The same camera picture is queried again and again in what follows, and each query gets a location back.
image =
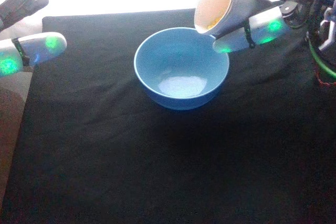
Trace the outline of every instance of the black cloth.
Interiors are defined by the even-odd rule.
[[[139,44],[193,15],[44,18],[68,48],[34,71],[3,223],[336,220],[336,96],[316,84],[305,31],[230,54],[199,109],[165,109],[141,89]]]

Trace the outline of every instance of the blue bowl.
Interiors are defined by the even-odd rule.
[[[147,38],[135,53],[134,69],[150,98],[173,110],[190,110],[210,101],[229,69],[228,55],[216,53],[214,41],[183,27]]]

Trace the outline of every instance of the glowing green led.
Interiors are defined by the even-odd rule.
[[[268,25],[270,31],[278,31],[282,28],[282,23],[278,20],[275,20]]]
[[[222,53],[225,53],[225,52],[232,52],[232,50],[231,50],[230,48],[226,47],[226,48],[223,48],[223,49],[221,50],[221,52],[222,52]]]
[[[266,38],[266,39],[263,39],[261,42],[260,42],[260,44],[264,44],[264,43],[267,43],[267,42],[270,42],[270,41],[272,41],[272,40],[274,40],[275,38]]]
[[[17,71],[17,64],[15,60],[5,59],[0,61],[0,70],[3,74],[11,74]]]
[[[58,39],[56,37],[49,36],[46,38],[46,47],[49,49],[55,49],[58,44]]]

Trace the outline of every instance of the black band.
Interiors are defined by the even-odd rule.
[[[251,28],[250,28],[250,22],[249,22],[249,20],[247,20],[244,23],[244,31],[245,31],[246,40],[247,40],[250,48],[255,48],[256,47],[256,43],[253,41],[253,39],[251,37]]]
[[[13,42],[15,48],[18,50],[18,52],[19,52],[19,54],[20,54],[20,56],[22,58],[23,66],[24,67],[29,66],[29,60],[30,60],[30,58],[28,56],[26,56],[25,51],[23,50],[23,48],[22,48],[22,46],[21,46],[21,44],[19,42],[19,39],[18,38],[12,39],[12,42]]]

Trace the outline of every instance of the bowl rim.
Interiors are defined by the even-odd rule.
[[[212,92],[214,92],[219,86],[222,85],[222,83],[225,81],[228,73],[229,73],[229,70],[230,70],[230,59],[229,59],[229,56],[228,56],[228,53],[218,53],[216,52],[217,54],[220,54],[220,55],[223,55],[224,57],[224,61],[226,60],[227,61],[227,69],[226,69],[226,73],[225,75],[223,76],[223,79],[219,82],[218,85],[216,85],[216,87],[212,88],[211,90],[207,91],[206,93],[203,93],[203,94],[198,94],[198,95],[195,95],[193,97],[184,97],[184,98],[179,98],[179,97],[172,97],[170,95],[166,95],[166,94],[163,94],[163,93],[159,93],[157,91],[155,91],[154,89],[152,89],[151,87],[149,87],[143,80],[142,78],[140,77],[139,73],[138,73],[138,70],[137,70],[137,57],[138,57],[138,53],[141,49],[141,47],[148,41],[150,40],[152,37],[156,36],[157,34],[160,34],[160,33],[164,33],[168,30],[193,30],[195,32],[197,32],[197,30],[195,28],[189,28],[189,27],[173,27],[173,28],[168,28],[168,29],[164,29],[164,30],[161,30],[161,31],[157,31],[156,33],[152,34],[151,36],[149,36],[147,39],[145,39],[141,44],[140,46],[137,48],[136,52],[135,52],[135,55],[134,55],[134,61],[133,61],[133,64],[134,64],[134,71],[135,71],[135,74],[137,75],[137,78],[140,80],[140,82],[147,88],[149,89],[151,92],[157,94],[157,95],[160,95],[160,96],[163,96],[163,97],[166,97],[166,98],[169,98],[169,99],[177,99],[177,100],[190,100],[190,99],[195,99],[195,98],[200,98],[200,97],[203,97],[207,94],[210,94]],[[212,37],[213,39],[215,39],[214,36],[212,35],[204,35],[204,34],[199,34],[200,36],[209,36],[209,37]]]

